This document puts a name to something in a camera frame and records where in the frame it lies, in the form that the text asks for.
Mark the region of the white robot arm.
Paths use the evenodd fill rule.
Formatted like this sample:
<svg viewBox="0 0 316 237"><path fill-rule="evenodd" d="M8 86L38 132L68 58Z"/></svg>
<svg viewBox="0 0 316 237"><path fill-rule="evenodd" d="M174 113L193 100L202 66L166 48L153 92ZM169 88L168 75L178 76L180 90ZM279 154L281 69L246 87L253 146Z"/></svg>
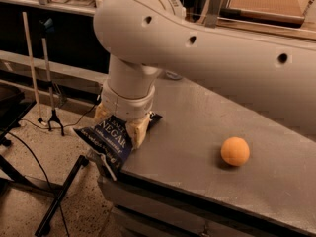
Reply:
<svg viewBox="0 0 316 237"><path fill-rule="evenodd" d="M162 70L188 78L313 138L316 46L281 31L205 27L179 0L104 0L93 18L110 54L102 103L124 120L144 118Z"/></svg>

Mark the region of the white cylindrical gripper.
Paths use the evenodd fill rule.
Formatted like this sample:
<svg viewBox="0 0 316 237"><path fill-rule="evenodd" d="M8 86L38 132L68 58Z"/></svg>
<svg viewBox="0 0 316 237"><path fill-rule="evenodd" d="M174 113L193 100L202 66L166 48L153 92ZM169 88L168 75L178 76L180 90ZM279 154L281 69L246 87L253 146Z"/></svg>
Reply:
<svg viewBox="0 0 316 237"><path fill-rule="evenodd" d="M128 120L126 131L132 142L132 148L138 149L143 143L148 125L150 111L153 106L155 87L152 86L149 94L140 99L128 99L120 96L108 84L103 84L101 103L96 107L94 122L108 119L111 114L122 120Z"/></svg>

